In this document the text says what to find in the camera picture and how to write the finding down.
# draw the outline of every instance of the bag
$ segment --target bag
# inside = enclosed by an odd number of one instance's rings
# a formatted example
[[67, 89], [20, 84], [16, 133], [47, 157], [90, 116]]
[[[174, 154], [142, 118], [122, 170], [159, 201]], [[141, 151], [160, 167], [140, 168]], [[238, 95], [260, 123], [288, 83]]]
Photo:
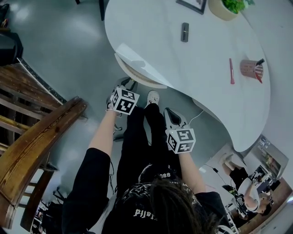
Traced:
[[0, 66], [18, 63], [22, 56], [22, 43], [16, 33], [0, 32]]

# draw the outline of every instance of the picture frame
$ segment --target picture frame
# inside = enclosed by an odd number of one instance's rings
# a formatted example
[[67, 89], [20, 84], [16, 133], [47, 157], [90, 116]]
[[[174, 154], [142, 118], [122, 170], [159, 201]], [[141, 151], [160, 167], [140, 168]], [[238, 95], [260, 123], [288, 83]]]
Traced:
[[206, 8], [206, 0], [176, 0], [178, 4], [188, 7], [203, 15]]

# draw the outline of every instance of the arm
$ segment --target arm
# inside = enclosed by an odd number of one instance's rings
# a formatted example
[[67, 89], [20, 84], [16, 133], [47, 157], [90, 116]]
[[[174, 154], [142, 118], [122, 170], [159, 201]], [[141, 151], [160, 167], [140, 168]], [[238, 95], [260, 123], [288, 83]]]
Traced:
[[206, 192], [206, 184], [189, 153], [179, 154], [182, 180], [194, 194]]
[[89, 148], [96, 148], [111, 157], [113, 146], [113, 131], [117, 112], [108, 110], [102, 120], [96, 134], [94, 135]]
[[108, 204], [110, 155], [117, 113], [108, 110], [78, 170], [62, 210], [63, 234], [83, 234], [100, 218]]
[[248, 207], [254, 207], [257, 205], [257, 202], [250, 196], [250, 193], [253, 188], [254, 188], [254, 184], [251, 183], [251, 185], [248, 187], [248, 189], [246, 190], [244, 194], [244, 201]]

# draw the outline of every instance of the black t-shirt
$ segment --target black t-shirt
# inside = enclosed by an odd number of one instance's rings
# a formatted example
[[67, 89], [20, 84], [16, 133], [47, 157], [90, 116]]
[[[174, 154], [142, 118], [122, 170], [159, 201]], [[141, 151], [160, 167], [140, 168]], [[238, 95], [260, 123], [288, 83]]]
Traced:
[[[86, 156], [76, 175], [72, 192], [64, 202], [62, 230], [64, 234], [86, 233], [100, 218], [109, 199], [110, 157], [94, 148]], [[149, 201], [148, 188], [155, 176], [177, 183], [170, 167], [149, 165], [138, 178], [138, 183], [118, 197], [107, 217], [102, 233], [116, 233], [136, 230], [150, 233], [156, 230], [157, 220]], [[216, 192], [198, 193], [193, 196], [194, 209], [202, 209], [207, 215], [215, 214], [220, 224], [228, 226], [228, 220], [221, 198]]]

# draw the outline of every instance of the person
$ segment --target person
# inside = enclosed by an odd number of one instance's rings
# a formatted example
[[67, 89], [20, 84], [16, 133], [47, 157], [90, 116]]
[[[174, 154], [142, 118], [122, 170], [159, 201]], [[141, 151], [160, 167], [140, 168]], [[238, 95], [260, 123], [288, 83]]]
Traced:
[[40, 233], [42, 233], [42, 232], [39, 231], [39, 223], [38, 223], [38, 225], [33, 223], [31, 233], [32, 234], [40, 234]]
[[224, 155], [220, 162], [224, 172], [234, 181], [238, 193], [243, 194], [247, 210], [263, 216], [268, 215], [271, 211], [271, 197], [265, 193], [258, 194], [245, 168], [233, 163], [232, 156], [233, 154]]
[[[230, 233], [221, 198], [206, 185], [189, 153], [168, 150], [159, 94], [150, 91], [147, 106], [135, 106], [127, 118], [117, 171], [117, 198], [102, 233]], [[63, 234], [86, 233], [101, 217], [107, 198], [113, 130], [117, 113], [109, 102], [64, 202]], [[144, 117], [151, 127], [148, 144]]]

